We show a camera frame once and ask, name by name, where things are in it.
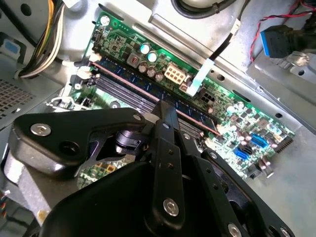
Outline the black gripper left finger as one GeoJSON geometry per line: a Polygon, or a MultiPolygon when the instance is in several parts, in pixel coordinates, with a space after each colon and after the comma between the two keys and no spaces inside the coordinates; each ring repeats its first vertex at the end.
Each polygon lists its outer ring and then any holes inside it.
{"type": "Polygon", "coordinates": [[[12,123],[3,170],[40,224],[102,208],[112,209],[109,219],[138,214],[151,224],[183,224],[179,133],[165,102],[145,116],[131,108],[25,114],[12,123]],[[136,161],[78,188],[83,168],[125,154],[136,161]]]}

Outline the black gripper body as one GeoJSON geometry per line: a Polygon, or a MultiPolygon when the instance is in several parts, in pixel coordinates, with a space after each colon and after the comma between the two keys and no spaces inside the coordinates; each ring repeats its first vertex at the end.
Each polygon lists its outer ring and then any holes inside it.
{"type": "Polygon", "coordinates": [[[157,134],[150,162],[133,162],[59,202],[42,237],[176,237],[186,219],[176,136],[157,134]]]}

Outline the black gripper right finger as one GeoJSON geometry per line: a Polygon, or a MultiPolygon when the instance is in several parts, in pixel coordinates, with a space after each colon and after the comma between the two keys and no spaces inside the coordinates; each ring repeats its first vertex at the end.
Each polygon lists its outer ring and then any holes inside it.
{"type": "Polygon", "coordinates": [[[200,153],[174,116],[186,219],[178,237],[293,237],[286,223],[214,151],[200,153]]]}

